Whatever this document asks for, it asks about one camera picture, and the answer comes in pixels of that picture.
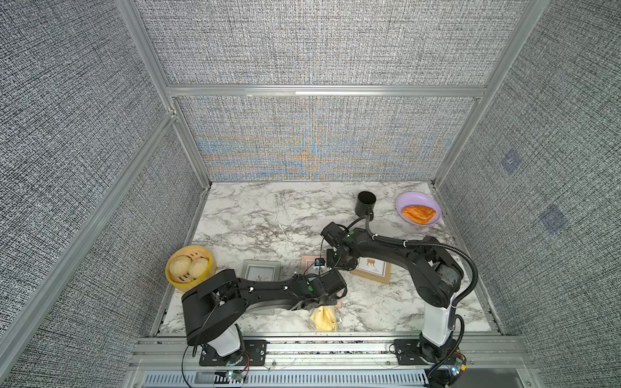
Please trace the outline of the pink picture frame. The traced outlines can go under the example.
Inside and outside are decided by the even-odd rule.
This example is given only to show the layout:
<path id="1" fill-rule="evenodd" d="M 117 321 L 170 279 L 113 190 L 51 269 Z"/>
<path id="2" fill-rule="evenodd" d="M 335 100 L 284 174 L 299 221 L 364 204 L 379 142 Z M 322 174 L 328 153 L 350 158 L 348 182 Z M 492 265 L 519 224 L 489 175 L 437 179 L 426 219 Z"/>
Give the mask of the pink picture frame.
<path id="1" fill-rule="evenodd" d="M 307 284 L 306 283 L 306 275 L 310 275 L 310 274 L 321 275 L 322 273 L 326 273 L 326 272 L 334 270 L 334 269 L 327 268 L 326 265 L 325 265 L 325 260 L 324 259 L 320 259 L 320 257 L 318 257 L 318 256 L 304 256 L 304 257 L 302 257 L 302 259 L 303 259 L 303 262 L 302 262 L 302 270 L 303 270 L 303 272 L 302 272 L 301 278 L 302 278 L 302 296 L 303 296 L 303 294 L 304 294 L 303 288 Z M 299 308 L 303 310 L 302 302 L 299 304 Z"/>

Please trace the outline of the tan wooden picture frame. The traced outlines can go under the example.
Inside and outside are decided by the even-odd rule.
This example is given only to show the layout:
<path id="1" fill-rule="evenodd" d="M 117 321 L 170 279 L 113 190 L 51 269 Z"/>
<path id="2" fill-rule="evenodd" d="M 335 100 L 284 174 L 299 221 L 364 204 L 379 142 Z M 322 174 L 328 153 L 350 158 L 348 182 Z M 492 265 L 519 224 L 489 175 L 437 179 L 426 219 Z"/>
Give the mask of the tan wooden picture frame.
<path id="1" fill-rule="evenodd" d="M 378 283 L 389 284 L 391 280 L 391 265 L 378 259 L 362 257 L 358 259 L 358 265 L 354 268 L 352 274 Z"/>

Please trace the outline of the yellow cleaning cloth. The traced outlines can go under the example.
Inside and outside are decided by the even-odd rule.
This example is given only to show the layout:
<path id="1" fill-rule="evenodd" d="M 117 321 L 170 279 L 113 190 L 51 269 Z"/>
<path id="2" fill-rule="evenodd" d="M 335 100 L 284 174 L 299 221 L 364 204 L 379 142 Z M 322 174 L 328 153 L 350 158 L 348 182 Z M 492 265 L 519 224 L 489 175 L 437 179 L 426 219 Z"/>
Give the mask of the yellow cleaning cloth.
<path id="1" fill-rule="evenodd" d="M 310 320 L 318 331 L 336 331 L 338 323 L 333 306 L 318 307 L 310 315 Z"/>

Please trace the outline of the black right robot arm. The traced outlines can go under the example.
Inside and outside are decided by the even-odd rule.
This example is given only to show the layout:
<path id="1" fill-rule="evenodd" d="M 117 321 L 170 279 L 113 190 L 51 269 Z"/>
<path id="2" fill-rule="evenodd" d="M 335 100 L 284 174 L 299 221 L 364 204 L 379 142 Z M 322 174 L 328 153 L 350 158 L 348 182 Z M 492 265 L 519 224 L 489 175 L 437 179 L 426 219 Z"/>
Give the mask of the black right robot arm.
<path id="1" fill-rule="evenodd" d="M 451 255 L 454 248 L 427 237 L 400 240 L 362 228 L 345 229 L 331 222 L 321 232 L 331 247 L 327 262 L 334 269 L 353 270 L 360 258 L 383 261 L 408 270 L 425 303 L 418 352 L 429 364 L 448 358 L 457 346 L 453 338 L 455 311 L 464 297 L 464 271 Z"/>

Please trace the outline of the grey-green picture frame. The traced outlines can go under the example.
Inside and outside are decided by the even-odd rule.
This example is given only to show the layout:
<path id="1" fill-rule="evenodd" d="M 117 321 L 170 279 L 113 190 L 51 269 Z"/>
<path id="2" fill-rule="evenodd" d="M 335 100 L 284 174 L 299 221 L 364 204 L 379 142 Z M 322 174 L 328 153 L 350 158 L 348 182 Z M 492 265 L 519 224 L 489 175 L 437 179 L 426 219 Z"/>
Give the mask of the grey-green picture frame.
<path id="1" fill-rule="evenodd" d="M 278 281 L 280 271 L 278 261 L 245 260 L 240 277 L 249 281 Z"/>

